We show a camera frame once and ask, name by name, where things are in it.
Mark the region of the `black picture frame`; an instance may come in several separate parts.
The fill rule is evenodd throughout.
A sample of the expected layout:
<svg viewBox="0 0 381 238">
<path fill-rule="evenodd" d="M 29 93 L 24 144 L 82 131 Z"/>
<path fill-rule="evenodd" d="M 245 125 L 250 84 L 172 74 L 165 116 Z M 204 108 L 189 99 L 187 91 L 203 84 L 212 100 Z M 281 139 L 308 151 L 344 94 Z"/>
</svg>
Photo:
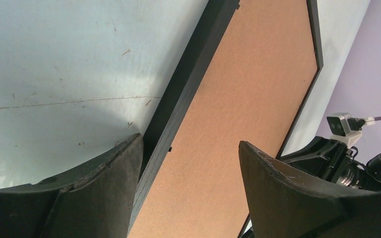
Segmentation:
<svg viewBox="0 0 381 238">
<path fill-rule="evenodd" d="M 216 50 L 227 30 L 241 0 L 210 0 L 186 46 L 182 58 L 162 96 L 155 114 L 144 134 L 144 162 L 134 202 L 129 233 L 137 219 L 155 177 L 166 154 L 172 150 L 172 142 L 187 113 L 187 110 L 209 68 Z M 290 133 L 307 100 L 316 76 L 323 65 L 318 4 L 306 0 L 313 39 L 317 71 L 299 106 L 288 133 L 276 155 L 283 152 Z"/>
</svg>

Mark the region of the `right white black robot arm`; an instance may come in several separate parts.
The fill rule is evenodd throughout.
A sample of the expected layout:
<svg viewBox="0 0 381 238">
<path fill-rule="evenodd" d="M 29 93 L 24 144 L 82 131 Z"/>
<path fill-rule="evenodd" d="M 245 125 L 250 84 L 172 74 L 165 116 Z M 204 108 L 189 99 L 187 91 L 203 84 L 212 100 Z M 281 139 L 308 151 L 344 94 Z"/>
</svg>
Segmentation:
<svg viewBox="0 0 381 238">
<path fill-rule="evenodd" d="M 338 140 L 316 136 L 307 146 L 280 157 L 296 169 L 337 185 L 381 191 L 381 153 L 366 164 L 357 161 L 358 149 Z"/>
</svg>

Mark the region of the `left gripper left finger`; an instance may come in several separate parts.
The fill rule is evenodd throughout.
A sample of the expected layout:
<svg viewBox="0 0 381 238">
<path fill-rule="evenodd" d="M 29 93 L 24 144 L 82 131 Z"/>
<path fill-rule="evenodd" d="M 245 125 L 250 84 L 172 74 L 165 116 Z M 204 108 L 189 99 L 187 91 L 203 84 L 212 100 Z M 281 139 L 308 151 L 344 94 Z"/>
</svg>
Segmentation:
<svg viewBox="0 0 381 238">
<path fill-rule="evenodd" d="M 125 238 L 142 158 L 136 133 L 37 184 L 0 189 L 0 238 Z"/>
</svg>

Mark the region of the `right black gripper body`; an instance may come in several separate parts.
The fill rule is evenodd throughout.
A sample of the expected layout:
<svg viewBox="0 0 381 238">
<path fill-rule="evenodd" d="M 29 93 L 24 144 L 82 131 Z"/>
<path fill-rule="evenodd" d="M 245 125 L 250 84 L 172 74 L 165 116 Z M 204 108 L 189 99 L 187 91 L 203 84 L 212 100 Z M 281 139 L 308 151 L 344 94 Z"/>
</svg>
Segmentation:
<svg viewBox="0 0 381 238">
<path fill-rule="evenodd" d="M 368 182 L 365 166 L 355 160 L 358 149 L 333 139 L 316 136 L 304 148 L 278 160 L 319 179 L 337 185 L 364 189 Z"/>
</svg>

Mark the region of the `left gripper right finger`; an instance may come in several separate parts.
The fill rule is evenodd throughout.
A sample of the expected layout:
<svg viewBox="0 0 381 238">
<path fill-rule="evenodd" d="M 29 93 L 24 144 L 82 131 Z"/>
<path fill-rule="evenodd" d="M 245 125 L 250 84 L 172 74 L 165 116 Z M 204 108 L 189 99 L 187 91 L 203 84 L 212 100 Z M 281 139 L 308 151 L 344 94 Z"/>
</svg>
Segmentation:
<svg viewBox="0 0 381 238">
<path fill-rule="evenodd" d="M 256 238 L 381 238 L 381 191 L 336 185 L 247 141 L 239 160 Z"/>
</svg>

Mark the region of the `brown frame backing board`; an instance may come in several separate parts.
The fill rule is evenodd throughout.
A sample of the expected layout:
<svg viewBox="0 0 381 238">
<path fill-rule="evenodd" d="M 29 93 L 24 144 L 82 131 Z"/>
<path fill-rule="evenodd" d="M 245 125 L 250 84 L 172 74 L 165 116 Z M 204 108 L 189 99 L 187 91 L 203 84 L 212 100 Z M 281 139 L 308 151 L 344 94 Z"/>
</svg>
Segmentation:
<svg viewBox="0 0 381 238">
<path fill-rule="evenodd" d="M 276 155 L 316 71 L 306 1 L 240 1 L 129 237 L 235 238 L 239 143 Z"/>
</svg>

